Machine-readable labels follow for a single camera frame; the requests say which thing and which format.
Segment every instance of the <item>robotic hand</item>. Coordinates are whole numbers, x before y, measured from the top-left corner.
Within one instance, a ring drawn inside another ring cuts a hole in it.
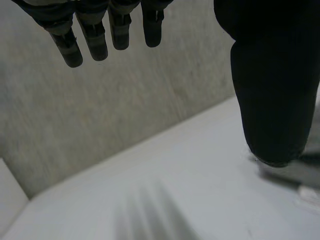
[[[173,0],[12,1],[50,33],[65,62],[75,68],[83,59],[71,28],[73,13],[93,59],[102,61],[108,56],[102,24],[106,10],[113,45],[124,50],[129,45],[130,13],[141,3],[145,42],[156,47],[161,41],[164,9]],[[320,80],[320,3],[215,0],[214,12],[235,40],[231,71],[246,141],[263,164],[290,167],[304,151],[315,110]]]
[[[173,0],[12,0],[46,31],[58,47],[65,63],[76,68],[83,62],[72,31],[73,14],[81,26],[91,56],[105,60],[108,48],[102,19],[108,11],[113,46],[125,50],[129,46],[130,13],[141,3],[145,42],[158,46],[162,37],[164,9]]]

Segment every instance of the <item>concrete wall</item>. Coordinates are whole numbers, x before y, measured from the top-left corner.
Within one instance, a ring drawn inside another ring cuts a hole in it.
[[[232,40],[211,0],[175,0],[162,43],[144,42],[140,6],[130,47],[66,66],[49,34],[11,1],[0,3],[0,155],[29,197],[234,94]]]

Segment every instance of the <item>gray wall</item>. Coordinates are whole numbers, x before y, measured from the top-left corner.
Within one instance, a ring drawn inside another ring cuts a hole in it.
[[[0,156],[29,197],[234,94],[232,40],[211,0],[175,0],[157,48],[131,14],[130,47],[66,66],[49,34],[9,0],[0,6]]]

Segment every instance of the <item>white surface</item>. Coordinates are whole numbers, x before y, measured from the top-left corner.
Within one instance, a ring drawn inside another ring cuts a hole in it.
[[[248,155],[233,98],[44,192],[4,240],[115,239],[120,202],[158,180],[204,240],[320,239],[320,216]]]
[[[24,191],[0,158],[0,239],[27,202]]]

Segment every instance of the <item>white table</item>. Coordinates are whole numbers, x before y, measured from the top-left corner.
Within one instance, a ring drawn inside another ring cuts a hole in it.
[[[204,240],[319,240],[320,216],[248,156],[232,98],[42,193],[3,240],[112,240],[123,196],[153,181]]]

